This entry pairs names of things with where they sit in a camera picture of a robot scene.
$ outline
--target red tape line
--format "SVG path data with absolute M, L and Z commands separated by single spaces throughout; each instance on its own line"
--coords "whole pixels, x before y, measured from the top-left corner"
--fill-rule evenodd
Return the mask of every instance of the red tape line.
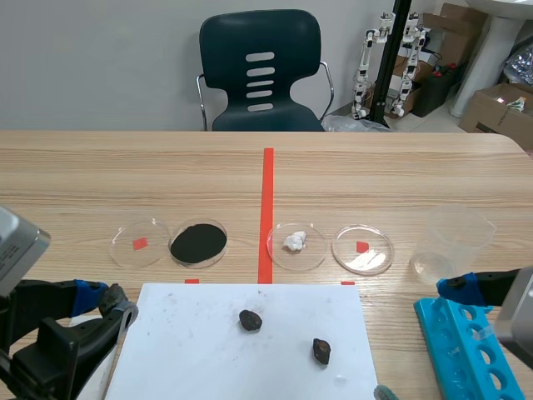
M 259 228 L 259 268 L 257 283 L 272 283 L 272 259 L 268 254 L 268 234 L 274 221 L 274 149 L 263 154 L 263 188 L 261 195 L 261 226 Z

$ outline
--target cardboard box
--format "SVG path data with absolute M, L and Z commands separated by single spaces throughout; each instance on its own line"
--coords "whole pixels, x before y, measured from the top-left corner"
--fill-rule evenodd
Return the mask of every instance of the cardboard box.
M 392 71 L 393 75 L 401 77 L 407 65 L 407 56 L 409 55 L 410 49 L 405 47 L 400 47 L 398 52 L 398 57 L 396 57 L 396 64 L 394 70 Z M 437 58 L 434 54 L 429 52 L 420 52 L 418 61 L 418 72 L 415 75 L 414 82 L 422 83 L 431 75 L 433 68 L 436 65 Z
M 462 65 L 470 58 L 488 18 L 474 8 L 456 6 L 445 2 L 441 15 L 422 14 L 422 25 L 431 31 L 442 31 L 439 65 L 455 63 Z
M 526 98 L 523 112 L 508 108 L 497 102 L 514 102 L 520 96 Z M 459 128 L 470 133 L 499 133 L 523 148 L 533 149 L 533 87 L 502 83 L 488 89 L 478 90 L 470 100 Z

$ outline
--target black chair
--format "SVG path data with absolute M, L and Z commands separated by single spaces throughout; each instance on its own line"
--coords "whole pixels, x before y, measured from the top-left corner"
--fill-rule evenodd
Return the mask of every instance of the black chair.
M 197 77 L 203 127 L 206 111 L 200 80 L 227 93 L 227 109 L 213 131 L 323 131 L 333 101 L 333 82 L 320 59 L 318 21 L 302 10 L 235 12 L 207 19 L 200 29 L 203 74 Z M 292 84 L 326 69 L 330 102 L 318 120 L 291 99 Z

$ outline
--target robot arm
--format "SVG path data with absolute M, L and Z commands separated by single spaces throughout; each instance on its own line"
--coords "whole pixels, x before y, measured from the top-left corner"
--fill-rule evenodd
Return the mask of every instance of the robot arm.
M 370 86 L 368 80 L 368 68 L 370 67 L 371 50 L 374 43 L 385 43 L 391 34 L 392 25 L 394 24 L 394 13 L 383 13 L 380 17 L 380 27 L 378 29 L 369 29 L 365 33 L 365 41 L 361 51 L 361 61 L 356 71 L 354 80 L 354 98 L 351 106 L 351 115 L 354 119 L 366 117 L 366 110 L 363 108 L 365 95 Z
M 494 326 L 496 337 L 533 369 L 533 267 L 441 279 L 437 290 L 456 303 L 501 306 Z
M 401 75 L 401 87 L 398 98 L 392 104 L 392 112 L 400 117 L 403 117 L 403 104 L 407 100 L 409 93 L 413 86 L 413 79 L 416 75 L 416 68 L 418 67 L 418 58 L 420 51 L 426 43 L 426 31 L 418 27 L 418 14 L 413 12 L 409 19 L 407 19 L 406 30 L 402 41 L 404 43 L 411 43 L 411 50 L 407 58 L 406 69 Z
M 72 400 L 135 321 L 137 305 L 116 284 L 21 281 L 48 243 L 44 231 L 0 207 L 0 379 L 20 399 Z M 56 322 L 95 308 L 102 318 Z M 10 357 L 35 328 L 37 341 Z

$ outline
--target clear plastic cup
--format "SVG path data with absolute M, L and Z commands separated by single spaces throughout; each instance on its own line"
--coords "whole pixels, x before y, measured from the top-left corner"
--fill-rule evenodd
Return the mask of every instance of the clear plastic cup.
M 436 207 L 430 212 L 410 263 L 429 283 L 460 276 L 492 241 L 495 231 L 494 225 L 468 207 Z

